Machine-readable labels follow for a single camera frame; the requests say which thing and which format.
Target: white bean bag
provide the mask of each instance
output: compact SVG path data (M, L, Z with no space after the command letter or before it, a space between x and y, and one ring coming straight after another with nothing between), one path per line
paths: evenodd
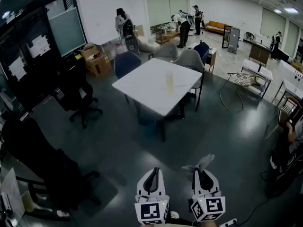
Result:
M160 48L160 45L156 42L148 43L148 40L146 37L139 35L137 37L138 44L139 44L139 50L141 52L154 52Z

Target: person's shoe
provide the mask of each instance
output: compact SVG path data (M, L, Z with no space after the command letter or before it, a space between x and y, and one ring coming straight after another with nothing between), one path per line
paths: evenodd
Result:
M180 215L175 211L171 211L170 216L171 216L171 218L180 218Z
M270 165L274 170L277 170L278 166L273 162L273 157L270 157Z

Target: wooden coffee table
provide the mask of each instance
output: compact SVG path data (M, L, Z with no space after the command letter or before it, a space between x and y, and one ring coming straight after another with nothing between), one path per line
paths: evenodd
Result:
M162 34L162 37L157 40L158 43L164 44L167 41L174 41L174 38L178 37L180 32L169 31L166 34Z

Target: chair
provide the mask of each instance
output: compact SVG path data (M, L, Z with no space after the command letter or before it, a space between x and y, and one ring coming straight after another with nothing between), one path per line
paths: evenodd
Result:
M239 96L239 98L241 99L242 110L243 110L244 109L244 103L243 103L243 100L242 100L241 96L237 93L237 88L238 88L238 86L240 86L240 87L249 87L251 85L260 85L257 82L257 79L259 78L259 76L244 74L244 73L228 73L228 75L229 75L228 80L224 83L224 85L221 87L220 92L219 92L220 100L221 100L222 104L227 108L227 110L229 110L229 108L223 102L223 99L222 99L222 96L221 96L221 90L226 85L226 83L229 81L229 79L232 79L234 84L237 85L235 92Z
M245 36L246 36L246 41L249 41L249 42L252 42L255 38L255 36L251 33L251 32L246 32L245 33Z
M102 110L90 107L90 104L98 100L93 97L93 88L86 81L86 68L84 59L79 59L75 62L72 68L64 68L59 76L59 89L63 92L64 97L59 99L57 92L52 92L51 95L65 110L76 111L70 121L74 121L74 117L81 115L81 123L83 128L87 128L85 124L85 113L87 111L97 111L102 114Z
M209 46L205 42L203 42L202 44L198 44L197 46L195 46L194 50L198 51L198 53L201 57L202 63L203 63L203 65L205 65L206 59L207 59L207 56L209 53Z
M197 89L198 88L200 89L198 102L197 102L197 105L196 105L196 111L197 111L198 106L199 106L199 102L200 102L202 85L203 85L204 75L205 75L205 68L204 68L204 64L202 63L200 54L196 50L186 49L182 52L182 54L177 59L175 59L173 61L173 64L183 66L183 67L187 67L189 69L196 70L196 71L199 71L199 72L202 73L201 79L198 80L192 87L195 90L195 93L193 95L189 94L189 96L196 99Z
M16 177L18 181L28 183L33 200L36 196L32 193L48 194L52 203L60 210L66 210L68 207L76 210L85 198L96 205L101 204L99 199L89 193L87 182L91 176L99 177L98 172L92 171L82 176L78 164L68 158L61 149L55 150L49 144L34 119L20 121L8 115L5 120L2 128L4 148L43 179L43 182L38 182ZM34 188L33 184L44 186L46 189ZM41 218L37 213L26 214Z
M150 60L151 57L171 62L178 57L178 49L173 42L166 42L158 51L149 54L148 60Z
M291 119L290 114L292 113L292 110L290 109L285 109L286 108L286 103L290 101L292 104L297 105L297 107L299 107L299 109L297 110L297 112L295 113L295 115L292 118L295 118L298 113L300 112L300 110L302 109L301 104L299 103L299 101L293 97L293 96L287 96L282 107L279 108L279 110L275 113L274 117L269 121L268 125L273 121L273 119L278 115L277 119L278 119L278 124L275 126L275 128L267 135L267 137L265 138L266 140L273 134L273 132L275 132L279 126L281 128L285 128L286 127L286 123L289 122L289 120Z
M114 70L118 79L124 77L139 66L141 66L141 59L130 51L127 51L115 57Z

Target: orange sofa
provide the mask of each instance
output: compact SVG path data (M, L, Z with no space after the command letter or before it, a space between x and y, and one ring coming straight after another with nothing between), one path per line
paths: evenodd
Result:
M224 26L227 24L222 24L219 22L209 21L209 23L205 24L206 31L213 31L220 34L224 34Z

